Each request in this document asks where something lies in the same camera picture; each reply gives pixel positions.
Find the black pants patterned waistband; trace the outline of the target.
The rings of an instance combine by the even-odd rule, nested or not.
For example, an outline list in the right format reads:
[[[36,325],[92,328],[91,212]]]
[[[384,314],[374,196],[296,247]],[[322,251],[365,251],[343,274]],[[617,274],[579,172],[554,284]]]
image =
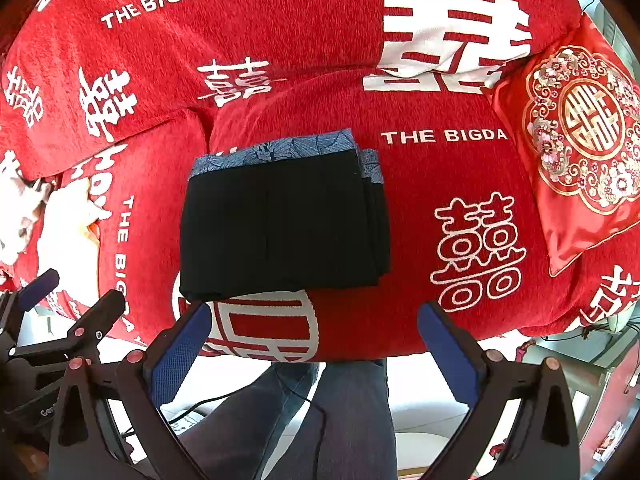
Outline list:
[[[350,130],[194,162],[180,222],[187,300],[374,286],[388,272],[378,152],[360,148]]]

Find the red sofa cover white text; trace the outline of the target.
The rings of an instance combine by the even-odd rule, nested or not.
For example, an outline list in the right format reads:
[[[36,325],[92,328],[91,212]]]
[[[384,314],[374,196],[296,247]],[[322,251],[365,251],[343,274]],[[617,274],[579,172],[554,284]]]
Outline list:
[[[486,96],[582,14],[578,0],[39,0],[1,65],[1,286],[54,269],[44,305],[68,318],[117,290],[113,335],[135,344],[204,302],[206,354],[281,362],[421,352],[427,301],[477,339],[602,324],[639,299],[639,223],[551,276]],[[194,162],[344,129],[378,152],[390,272],[184,298]]]

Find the person's grey trouser legs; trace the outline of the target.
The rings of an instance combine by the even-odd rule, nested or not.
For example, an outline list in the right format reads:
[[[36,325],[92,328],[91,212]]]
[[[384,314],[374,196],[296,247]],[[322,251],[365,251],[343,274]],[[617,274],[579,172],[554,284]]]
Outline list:
[[[273,363],[180,440],[209,479],[393,479],[383,360]]]

